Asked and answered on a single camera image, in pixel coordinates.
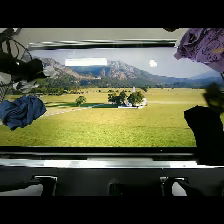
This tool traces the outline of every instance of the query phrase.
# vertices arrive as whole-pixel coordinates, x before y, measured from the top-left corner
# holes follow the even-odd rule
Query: blue sky
[[[75,58],[106,58],[121,60],[129,65],[145,70],[153,75],[177,78],[189,78],[195,75],[214,71],[208,66],[192,62],[189,59],[174,58],[176,48],[101,48],[101,49],[61,49],[30,51],[33,56],[52,58],[61,64],[65,59]],[[150,67],[149,61],[154,60],[157,67]]]

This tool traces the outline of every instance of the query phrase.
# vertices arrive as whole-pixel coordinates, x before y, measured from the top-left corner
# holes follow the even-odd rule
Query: black wire basket
[[[4,100],[5,95],[12,84],[12,82],[5,84],[4,82],[0,81],[0,103]]]

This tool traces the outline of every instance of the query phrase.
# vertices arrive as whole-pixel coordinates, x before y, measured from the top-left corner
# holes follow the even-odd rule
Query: screen
[[[173,47],[30,51],[42,60],[48,78],[26,95],[38,96],[47,112],[13,132],[0,125],[0,145],[196,146],[184,111],[207,106],[204,88],[212,82],[223,87],[223,80],[204,64],[177,60],[175,52]],[[6,99],[21,95],[11,89]]]

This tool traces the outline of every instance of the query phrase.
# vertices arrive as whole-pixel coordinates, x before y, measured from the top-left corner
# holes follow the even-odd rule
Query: patterned purple fabric
[[[224,72],[224,28],[191,28],[183,36],[174,57],[201,62]]]

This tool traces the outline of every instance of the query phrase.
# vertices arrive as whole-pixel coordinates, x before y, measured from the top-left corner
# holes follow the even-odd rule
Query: green field
[[[32,125],[10,131],[0,126],[1,146],[195,146],[184,111],[205,106],[199,89],[149,89],[144,109],[118,109],[107,103],[108,89],[79,95],[43,96],[47,112]],[[7,96],[13,100],[16,96]]]

